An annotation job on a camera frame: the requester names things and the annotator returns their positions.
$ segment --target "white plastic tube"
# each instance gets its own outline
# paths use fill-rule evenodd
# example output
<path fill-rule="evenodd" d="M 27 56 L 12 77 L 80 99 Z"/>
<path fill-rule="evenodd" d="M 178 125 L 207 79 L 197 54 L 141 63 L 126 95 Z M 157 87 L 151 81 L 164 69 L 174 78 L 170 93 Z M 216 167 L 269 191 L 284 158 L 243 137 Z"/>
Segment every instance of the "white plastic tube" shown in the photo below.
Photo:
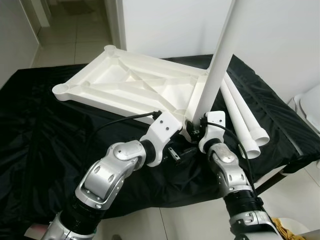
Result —
<path fill-rule="evenodd" d="M 193 115 L 192 122 L 195 126 L 200 125 L 200 118 L 212 108 L 252 3 L 251 0 L 232 0 L 231 2 L 210 64 L 208 78 Z"/>
<path fill-rule="evenodd" d="M 267 144 L 270 140 L 268 133 L 259 125 L 255 116 L 227 73 L 224 75 L 224 81 L 243 117 L 246 127 L 249 129 L 252 139 L 256 141 L 258 146 Z"/>
<path fill-rule="evenodd" d="M 246 126 L 244 119 L 237 107 L 235 100 L 233 99 L 227 84 L 222 81 L 220 90 L 223 95 L 225 105 L 228 109 L 235 133 L 242 143 L 245 152 L 249 159 L 254 159 L 260 155 L 260 149 L 255 140 L 252 139 L 250 132 Z M 242 149 L 239 147 L 242 157 L 245 157 Z"/>

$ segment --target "white wall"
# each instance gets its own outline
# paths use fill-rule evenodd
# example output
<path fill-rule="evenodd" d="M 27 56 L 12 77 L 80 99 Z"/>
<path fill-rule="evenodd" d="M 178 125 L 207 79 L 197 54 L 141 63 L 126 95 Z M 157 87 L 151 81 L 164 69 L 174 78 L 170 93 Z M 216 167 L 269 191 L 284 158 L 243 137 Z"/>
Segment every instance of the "white wall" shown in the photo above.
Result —
<path fill-rule="evenodd" d="M 0 88 L 18 69 L 29 68 L 38 48 L 19 0 L 0 0 Z"/>
<path fill-rule="evenodd" d="M 39 22 L 37 13 L 35 11 L 34 5 L 30 0 L 20 0 L 24 11 L 30 21 L 33 31 L 37 34 L 41 29 L 41 24 Z"/>
<path fill-rule="evenodd" d="M 123 0 L 128 51 L 212 54 L 231 0 Z M 288 102 L 320 81 L 319 0 L 255 0 L 235 55 Z"/>

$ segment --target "black cable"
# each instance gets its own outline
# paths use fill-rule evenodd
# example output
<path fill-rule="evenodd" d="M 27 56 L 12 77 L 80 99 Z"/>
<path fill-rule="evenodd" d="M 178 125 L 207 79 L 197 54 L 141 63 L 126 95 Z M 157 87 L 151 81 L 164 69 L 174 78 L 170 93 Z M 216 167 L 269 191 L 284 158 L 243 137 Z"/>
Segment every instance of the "black cable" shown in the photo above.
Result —
<path fill-rule="evenodd" d="M 107 126 L 110 126 L 112 124 L 116 124 L 116 123 L 123 122 L 123 121 L 130 120 L 130 119 L 139 119 L 139 118 L 144 118 L 144 117 L 148 117 L 148 116 L 151 116 L 151 115 L 157 115 L 158 113 L 159 112 L 157 112 L 157 111 L 153 111 L 153 112 L 149 112 L 149 113 L 145 113 L 145 114 L 127 116 L 127 117 L 124 117 L 124 118 L 120 118 L 120 119 L 117 119 L 117 120 L 114 120 L 114 121 L 107 122 L 106 124 L 103 124 L 100 127 L 98 127 L 96 130 L 94 130 L 90 134 L 88 140 L 86 141 L 86 145 L 85 145 L 85 148 L 84 148 L 84 158 L 83 158 L 83 162 L 82 162 L 81 176 L 83 176 L 83 174 L 84 174 L 84 170 L 85 170 L 85 166 L 86 166 L 87 158 L 88 158 L 88 153 L 89 153 L 90 143 L 91 143 L 93 137 L 96 135 L 96 133 L 98 131 L 100 131 L 101 129 L 103 129 L 103 128 L 107 127 Z"/>
<path fill-rule="evenodd" d="M 252 172 L 252 168 L 251 168 L 251 163 L 249 161 L 249 158 L 248 158 L 248 155 L 246 153 L 246 150 L 244 148 L 244 146 L 242 145 L 242 143 L 240 142 L 240 140 L 238 139 L 238 137 L 228 128 L 224 127 L 224 126 L 221 126 L 219 124 L 216 124 L 216 123 L 212 123 L 212 122 L 207 122 L 208 125 L 212 125 L 212 126 L 215 126 L 215 127 L 218 127 L 218 128 L 221 128 L 223 130 L 225 130 L 226 132 L 228 132 L 232 138 L 239 144 L 241 150 L 243 151 L 243 154 L 244 154 L 244 157 L 245 157 L 245 160 L 246 160 L 246 165 L 248 167 L 248 172 L 249 172 L 249 176 L 248 176 L 248 180 L 249 180 L 249 183 L 251 185 L 251 188 L 252 188 L 252 191 L 253 191 L 253 194 L 256 198 L 258 198 L 258 194 L 257 194 L 257 191 L 256 191 L 256 188 L 254 186 L 254 180 L 253 180 L 253 172 Z"/>

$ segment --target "black fabric sheet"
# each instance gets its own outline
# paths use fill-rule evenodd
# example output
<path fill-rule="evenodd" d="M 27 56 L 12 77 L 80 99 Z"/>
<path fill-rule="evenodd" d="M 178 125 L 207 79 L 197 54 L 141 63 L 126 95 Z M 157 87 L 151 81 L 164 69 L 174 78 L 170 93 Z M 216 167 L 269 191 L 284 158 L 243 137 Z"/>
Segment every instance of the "black fabric sheet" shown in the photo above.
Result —
<path fill-rule="evenodd" d="M 206 69 L 210 55 L 171 58 L 170 61 Z M 21 235 L 31 223 L 47 224 L 65 205 L 84 171 L 106 154 L 109 145 L 139 139 L 144 123 L 129 120 L 106 127 L 94 138 L 83 161 L 90 133 L 121 118 L 74 101 L 58 101 L 52 87 L 66 82 L 85 65 L 18 70 L 0 90 L 0 237 Z M 253 178 L 288 165 L 293 173 L 320 157 L 319 137 L 252 69 L 237 57 L 228 68 L 231 79 L 249 105 L 270 142 L 251 160 Z M 233 129 L 219 92 L 212 110 L 226 112 L 226 127 Z M 183 137 L 176 149 L 190 146 Z M 235 141 L 225 142 L 239 154 Z M 241 166 L 246 169 L 243 159 Z M 178 207 L 219 198 L 214 174 L 197 153 L 189 164 L 164 161 L 144 166 L 125 182 L 105 217 L 117 217 L 148 207 Z"/>

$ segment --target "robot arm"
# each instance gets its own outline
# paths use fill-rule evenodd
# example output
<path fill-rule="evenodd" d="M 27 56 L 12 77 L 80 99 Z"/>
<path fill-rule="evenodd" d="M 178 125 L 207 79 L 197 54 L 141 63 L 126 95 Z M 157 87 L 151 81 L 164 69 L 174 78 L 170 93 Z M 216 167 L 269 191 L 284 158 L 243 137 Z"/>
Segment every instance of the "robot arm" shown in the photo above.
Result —
<path fill-rule="evenodd" d="M 170 138 L 182 129 L 169 112 L 162 113 L 140 141 L 111 145 L 105 157 L 87 171 L 66 208 L 58 213 L 42 240 L 91 240 L 124 181 L 145 163 L 157 166 Z"/>
<path fill-rule="evenodd" d="M 237 156 L 223 142 L 225 114 L 207 112 L 201 120 L 205 131 L 199 149 L 206 154 L 216 174 L 230 215 L 231 232 L 236 240 L 281 240 L 276 227 L 255 196 Z M 169 112 L 162 113 L 140 141 L 111 145 L 106 156 L 94 163 L 75 190 L 66 208 L 58 213 L 42 240 L 91 240 L 125 178 L 144 164 L 157 166 L 170 138 L 181 124 Z"/>
<path fill-rule="evenodd" d="M 208 112 L 205 122 L 221 124 L 224 127 L 224 115 Z M 261 201 L 254 195 L 247 176 L 239 166 L 237 156 L 222 143 L 224 130 L 207 125 L 199 148 L 206 153 L 211 170 L 219 182 L 220 192 L 230 216 L 230 230 L 236 240 L 281 240 L 282 237 L 268 214 L 262 208 Z"/>

